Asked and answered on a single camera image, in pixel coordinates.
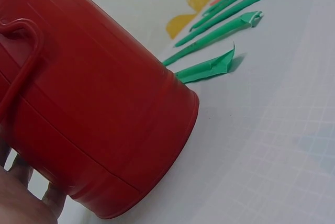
grid pattern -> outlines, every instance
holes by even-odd
[[[217,57],[233,41],[243,58],[232,74],[190,86],[201,107],[185,149],[113,222],[335,223],[335,4],[264,0],[254,10],[265,17],[253,31],[181,60]]]

yellow pattern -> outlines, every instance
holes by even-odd
[[[209,3],[210,0],[186,0],[188,5],[196,12],[194,14],[178,15],[172,18],[166,25],[166,31],[173,39],[194,17]]]

red mug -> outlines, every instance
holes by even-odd
[[[2,137],[109,219],[155,187],[198,97],[91,0],[0,0]]]

mug handle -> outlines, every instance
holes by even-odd
[[[34,46],[29,57],[24,62],[24,65],[22,66],[17,76],[14,78],[13,82],[10,84],[5,96],[0,102],[0,122],[2,122],[4,119],[7,109],[11,105],[16,95],[18,95],[20,88],[24,84],[31,71],[34,69],[43,47],[43,33],[32,20],[21,18],[8,24],[3,24],[0,22],[1,34],[14,32],[19,29],[24,29],[30,34],[34,41]]]

